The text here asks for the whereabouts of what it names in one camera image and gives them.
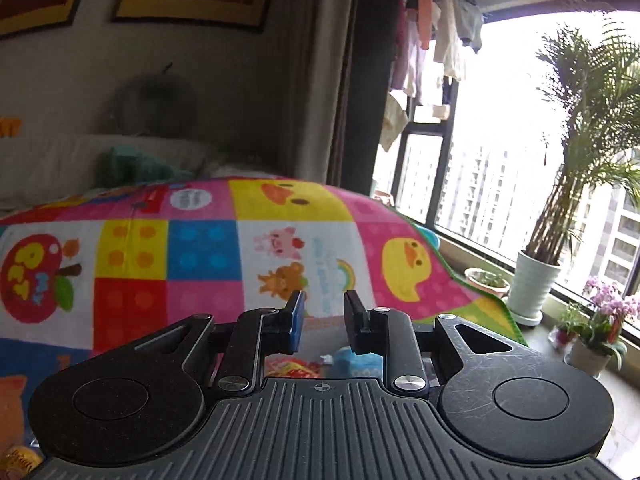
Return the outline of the blue white tissue pack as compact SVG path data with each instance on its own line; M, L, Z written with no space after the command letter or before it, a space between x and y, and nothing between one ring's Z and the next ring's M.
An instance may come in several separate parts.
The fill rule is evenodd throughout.
M356 354L349 347L341 348L332 354L331 376L383 377L383 358L375 353Z

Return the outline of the bread squishy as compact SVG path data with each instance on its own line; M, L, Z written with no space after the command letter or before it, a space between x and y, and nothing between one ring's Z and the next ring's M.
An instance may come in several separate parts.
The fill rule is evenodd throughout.
M0 480L23 480L42 463L32 448L13 445L1 453Z

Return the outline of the blue plastic bucket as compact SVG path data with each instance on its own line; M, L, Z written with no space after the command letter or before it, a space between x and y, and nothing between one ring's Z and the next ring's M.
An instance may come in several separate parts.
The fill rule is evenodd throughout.
M435 250L440 249L440 238L434 231L427 229L425 226L420 226L420 224L416 225L416 229L434 247Z

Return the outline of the pink orchid in white pot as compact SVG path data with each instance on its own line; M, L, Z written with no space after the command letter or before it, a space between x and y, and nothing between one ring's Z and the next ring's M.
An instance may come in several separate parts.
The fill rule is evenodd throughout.
M623 296L611 281L590 276L582 289L591 314L570 302L553 326L548 341L563 362L598 378L611 362L622 369L627 347L620 340L626 321L639 319L639 295Z

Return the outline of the colourful cartoon play mat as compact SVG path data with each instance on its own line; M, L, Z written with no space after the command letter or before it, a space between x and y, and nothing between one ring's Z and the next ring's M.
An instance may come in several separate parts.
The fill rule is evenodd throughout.
M28 441L44 378L195 313L219 323L306 295L324 334L346 290L416 321L451 312L521 339L409 219L314 182L217 178L76 195L1 221L1 444Z

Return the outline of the white pot palm plant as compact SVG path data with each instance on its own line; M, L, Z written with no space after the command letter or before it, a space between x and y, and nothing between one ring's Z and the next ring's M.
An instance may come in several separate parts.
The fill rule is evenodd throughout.
M536 326L578 233L574 217L585 190L623 188L639 199L639 46L620 22L602 16L591 34L563 26L544 36L540 90L562 118L562 162L525 248L506 300L514 321Z

